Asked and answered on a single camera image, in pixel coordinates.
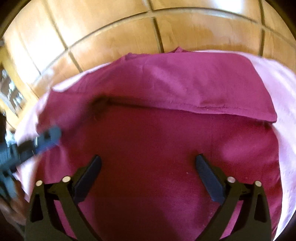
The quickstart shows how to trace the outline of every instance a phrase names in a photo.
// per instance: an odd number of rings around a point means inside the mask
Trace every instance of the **human hand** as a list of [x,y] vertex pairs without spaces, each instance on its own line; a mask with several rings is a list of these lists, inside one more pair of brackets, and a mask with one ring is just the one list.
[[25,200],[25,192],[20,181],[15,180],[15,188],[17,196],[9,204],[0,197],[0,210],[7,222],[13,226],[15,223],[24,226],[29,203]]

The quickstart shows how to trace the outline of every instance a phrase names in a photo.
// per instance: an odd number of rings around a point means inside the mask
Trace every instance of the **red fabric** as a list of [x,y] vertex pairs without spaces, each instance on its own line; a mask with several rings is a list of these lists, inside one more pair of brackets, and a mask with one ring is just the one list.
[[[94,103],[102,95],[109,97],[103,109],[104,98]],[[282,198],[268,123],[275,121],[267,90],[242,56],[129,54],[50,93],[38,130],[57,124],[63,134],[43,155],[37,179],[58,182],[98,154],[101,173],[79,206],[103,240],[195,240],[218,207],[194,167],[204,153],[226,175],[262,181],[275,234]]]

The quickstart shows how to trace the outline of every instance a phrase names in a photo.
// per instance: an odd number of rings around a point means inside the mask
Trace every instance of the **round metal screw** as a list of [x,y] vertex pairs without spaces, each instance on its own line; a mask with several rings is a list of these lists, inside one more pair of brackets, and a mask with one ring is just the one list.
[[256,182],[255,182],[255,185],[256,185],[257,187],[261,187],[261,186],[262,186],[262,183],[261,183],[260,181],[256,181]]
[[235,178],[234,178],[234,177],[228,177],[228,178],[227,178],[227,181],[228,181],[229,183],[235,183]]
[[43,182],[42,182],[41,180],[39,180],[39,181],[36,182],[36,186],[39,187],[39,186],[42,185],[42,183],[43,183]]
[[65,177],[63,177],[63,179],[62,179],[63,183],[67,183],[67,182],[69,182],[70,180],[71,180],[71,177],[69,177],[69,176],[65,176]]

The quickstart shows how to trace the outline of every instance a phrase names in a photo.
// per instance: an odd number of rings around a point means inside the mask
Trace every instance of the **pink fabric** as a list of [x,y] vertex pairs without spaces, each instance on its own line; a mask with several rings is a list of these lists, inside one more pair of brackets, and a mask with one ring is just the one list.
[[[90,103],[102,95],[109,103],[97,112]],[[103,239],[195,240],[217,208],[194,168],[194,157],[205,153],[227,175],[263,182],[275,235],[281,181],[268,124],[275,121],[271,98],[244,57],[127,55],[50,93],[38,130],[57,124],[63,136],[43,155],[37,176],[60,181],[99,154],[102,172],[80,207]]]

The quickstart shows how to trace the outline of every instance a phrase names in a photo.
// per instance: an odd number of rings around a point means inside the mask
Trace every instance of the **pink sheet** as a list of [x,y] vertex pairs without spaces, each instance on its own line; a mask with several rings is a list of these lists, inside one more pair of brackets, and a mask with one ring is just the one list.
[[[266,89],[268,90],[275,110],[278,114],[278,120],[274,124],[279,140],[279,162],[281,181],[283,188],[282,214],[278,225],[276,237],[284,229],[288,221],[291,219],[295,209],[295,185],[296,165],[293,160],[296,158],[296,134],[289,127],[295,126],[296,112],[293,109],[296,98],[296,77],[295,74],[280,65],[276,61],[259,58],[245,53],[237,53],[247,57],[255,67],[256,71],[262,78]],[[75,76],[54,87],[55,91],[63,91],[79,80],[83,74]],[[37,135],[36,123],[38,122],[38,114],[43,110],[48,94],[43,96],[30,113],[22,120],[17,132],[16,140],[22,142],[26,138]],[[27,162],[19,169],[19,178],[23,183],[25,192],[29,195],[32,191],[34,183],[34,174],[36,172],[38,158],[34,162]]]

